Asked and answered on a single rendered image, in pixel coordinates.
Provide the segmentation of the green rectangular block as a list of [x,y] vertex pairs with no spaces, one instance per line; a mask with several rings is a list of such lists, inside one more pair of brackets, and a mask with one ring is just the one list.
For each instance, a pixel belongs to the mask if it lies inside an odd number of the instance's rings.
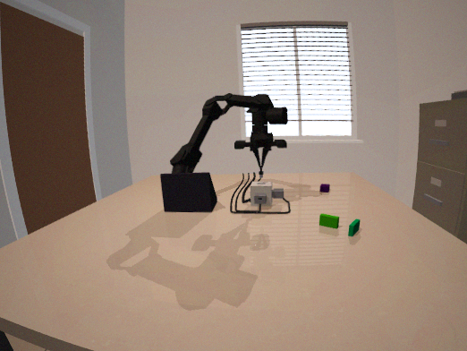
[[339,224],[339,217],[338,216],[331,216],[327,214],[320,214],[319,215],[319,225],[324,226],[324,227],[332,227],[332,228],[338,228]]
[[360,219],[355,219],[352,224],[349,225],[349,234],[348,236],[354,236],[360,228]]

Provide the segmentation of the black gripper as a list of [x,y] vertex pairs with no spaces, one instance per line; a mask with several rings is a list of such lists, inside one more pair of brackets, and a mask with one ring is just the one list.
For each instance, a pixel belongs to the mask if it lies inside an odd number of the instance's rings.
[[[261,133],[260,130],[264,130],[265,134],[267,134],[267,124],[253,125],[252,126],[252,131],[256,131],[256,133]],[[264,147],[263,152],[262,152],[262,162],[261,162],[262,167],[264,166],[265,159],[266,159],[266,156],[267,156],[268,152],[271,150],[270,147],[274,146],[274,147],[278,147],[279,149],[286,149],[287,148],[287,141],[286,140],[275,140],[275,141],[273,141],[273,143],[268,143],[267,145],[268,145],[268,147],[266,147],[266,148]],[[236,150],[237,149],[244,149],[245,147],[250,147],[250,151],[254,152],[254,154],[255,154],[255,156],[257,158],[259,167],[260,167],[259,149],[258,148],[254,148],[254,145],[250,144],[250,141],[242,140],[242,141],[236,141],[234,143],[234,148]]]

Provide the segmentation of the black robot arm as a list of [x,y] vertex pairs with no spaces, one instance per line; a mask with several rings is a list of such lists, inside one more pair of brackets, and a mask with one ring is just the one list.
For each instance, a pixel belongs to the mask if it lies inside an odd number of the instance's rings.
[[[225,101],[227,105],[221,109],[217,101]],[[209,98],[202,108],[202,118],[198,123],[189,143],[183,145],[176,155],[171,158],[170,163],[173,165],[174,173],[192,173],[197,163],[199,163],[202,153],[200,152],[200,144],[203,142],[209,127],[212,122],[220,116],[226,114],[232,106],[248,107],[246,113],[252,116],[252,125],[262,124],[287,124],[288,115],[286,107],[274,107],[267,93],[257,94],[255,97],[233,95],[228,93],[224,96],[215,96]],[[254,148],[268,147],[268,143],[273,143],[273,133],[265,134],[264,130],[261,133],[256,131],[251,132],[250,144]]]

